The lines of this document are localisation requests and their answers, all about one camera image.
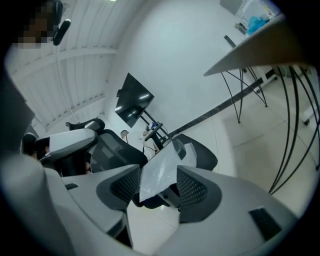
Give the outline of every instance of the floor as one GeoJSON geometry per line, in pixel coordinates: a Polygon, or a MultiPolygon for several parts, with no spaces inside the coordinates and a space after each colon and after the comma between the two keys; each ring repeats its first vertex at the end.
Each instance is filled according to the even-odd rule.
{"type": "MultiPolygon", "coordinates": [[[[290,145],[295,125],[294,89],[291,78],[285,78],[285,82],[291,105],[290,145]]],[[[303,88],[299,86],[298,89],[299,112],[303,113],[310,104],[303,88]]],[[[255,94],[250,93],[243,99],[241,123],[238,123],[232,105],[189,128],[183,134],[202,143],[217,156],[218,165],[214,172],[248,180],[268,191],[282,161],[287,138],[288,116],[280,79],[267,84],[263,92],[268,107],[265,107],[255,94]]],[[[236,103],[236,107],[239,110],[240,102],[236,103]]],[[[310,120],[308,126],[299,121],[295,148],[279,184],[288,177],[301,160],[315,128],[314,120],[310,120]]],[[[310,153],[307,154],[300,168],[274,194],[276,199],[298,217],[304,213],[319,180],[319,172],[315,170],[318,156],[319,145],[316,137],[310,153]]],[[[166,206],[150,210],[130,204],[128,218],[133,248],[145,255],[154,254],[179,225],[179,212],[166,206]]]]}

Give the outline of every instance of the monitor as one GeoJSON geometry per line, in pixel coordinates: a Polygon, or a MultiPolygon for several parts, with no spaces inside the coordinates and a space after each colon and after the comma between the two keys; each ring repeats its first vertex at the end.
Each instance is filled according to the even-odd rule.
{"type": "Polygon", "coordinates": [[[154,96],[150,91],[128,73],[115,112],[132,128],[153,99],[154,96]]]}

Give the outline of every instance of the white ceiling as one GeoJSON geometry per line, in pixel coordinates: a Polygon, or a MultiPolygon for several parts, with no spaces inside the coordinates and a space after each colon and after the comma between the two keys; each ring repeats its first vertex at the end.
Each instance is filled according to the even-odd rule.
{"type": "Polygon", "coordinates": [[[12,48],[6,67],[45,132],[102,115],[122,37],[144,0],[62,0],[71,26],[59,47],[12,48]]]}

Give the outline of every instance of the white wall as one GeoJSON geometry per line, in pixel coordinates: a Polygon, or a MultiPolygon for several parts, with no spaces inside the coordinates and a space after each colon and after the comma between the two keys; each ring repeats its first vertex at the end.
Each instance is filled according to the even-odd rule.
{"type": "MultiPolygon", "coordinates": [[[[128,126],[115,114],[117,90],[131,73],[154,96],[148,107],[169,132],[230,98],[221,74],[203,74],[243,39],[238,20],[219,0],[150,0],[129,26],[105,95],[105,115],[116,133],[128,126]]],[[[226,75],[232,94],[240,82],[226,75]]]]}

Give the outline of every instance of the black monitor screen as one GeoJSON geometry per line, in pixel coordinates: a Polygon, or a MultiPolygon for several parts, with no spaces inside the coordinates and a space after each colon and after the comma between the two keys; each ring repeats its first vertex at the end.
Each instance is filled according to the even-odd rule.
{"type": "Polygon", "coordinates": [[[124,81],[115,112],[130,127],[133,127],[154,96],[128,73],[124,81]]]}

